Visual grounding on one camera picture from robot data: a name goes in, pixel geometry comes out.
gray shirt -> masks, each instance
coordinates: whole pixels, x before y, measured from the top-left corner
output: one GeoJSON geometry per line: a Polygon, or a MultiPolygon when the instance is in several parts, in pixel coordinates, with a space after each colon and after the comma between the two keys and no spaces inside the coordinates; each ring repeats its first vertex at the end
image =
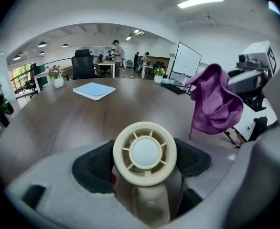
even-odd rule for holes
{"type": "Polygon", "coordinates": [[[115,48],[115,53],[119,53],[120,55],[115,55],[115,62],[121,62],[122,61],[122,47],[120,44],[117,45],[115,48]]]}

book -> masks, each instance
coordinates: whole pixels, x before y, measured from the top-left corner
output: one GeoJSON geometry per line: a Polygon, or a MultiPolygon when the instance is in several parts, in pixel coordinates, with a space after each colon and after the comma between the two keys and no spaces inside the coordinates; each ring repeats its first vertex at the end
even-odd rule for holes
{"type": "Polygon", "coordinates": [[[80,94],[92,100],[100,100],[101,98],[112,93],[116,89],[111,86],[105,86],[97,83],[90,82],[77,88],[73,88],[73,92],[80,94]]]}

round table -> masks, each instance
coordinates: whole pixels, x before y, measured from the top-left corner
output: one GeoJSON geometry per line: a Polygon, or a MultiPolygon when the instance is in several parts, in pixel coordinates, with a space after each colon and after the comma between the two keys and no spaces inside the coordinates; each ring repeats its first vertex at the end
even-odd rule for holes
{"type": "Polygon", "coordinates": [[[49,155],[115,140],[128,125],[150,121],[173,137],[188,139],[194,102],[142,79],[86,79],[48,86],[22,108],[0,139],[0,177],[5,185],[49,155]],[[88,82],[116,88],[94,101],[73,92],[88,82]]]}

desk leg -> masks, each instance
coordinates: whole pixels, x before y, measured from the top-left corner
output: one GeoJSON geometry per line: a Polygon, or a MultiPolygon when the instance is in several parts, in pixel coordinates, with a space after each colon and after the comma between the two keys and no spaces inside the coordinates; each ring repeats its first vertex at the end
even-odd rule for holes
{"type": "Polygon", "coordinates": [[[34,78],[34,80],[35,80],[35,84],[36,84],[36,87],[37,87],[37,91],[38,91],[38,93],[40,93],[40,87],[39,87],[37,78],[34,78]]]}
{"type": "Polygon", "coordinates": [[[144,76],[145,76],[145,66],[142,67],[142,73],[141,73],[141,75],[142,75],[142,79],[143,79],[144,76]]]}

purple towel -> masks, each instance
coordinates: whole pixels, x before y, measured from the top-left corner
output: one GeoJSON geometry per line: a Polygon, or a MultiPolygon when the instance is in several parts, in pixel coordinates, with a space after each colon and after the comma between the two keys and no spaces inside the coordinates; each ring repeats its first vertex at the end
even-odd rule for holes
{"type": "Polygon", "coordinates": [[[191,132],[195,129],[215,135],[240,121],[243,101],[227,89],[228,80],[228,74],[214,63],[186,83],[196,86],[191,92],[191,99],[195,101],[191,132]]]}

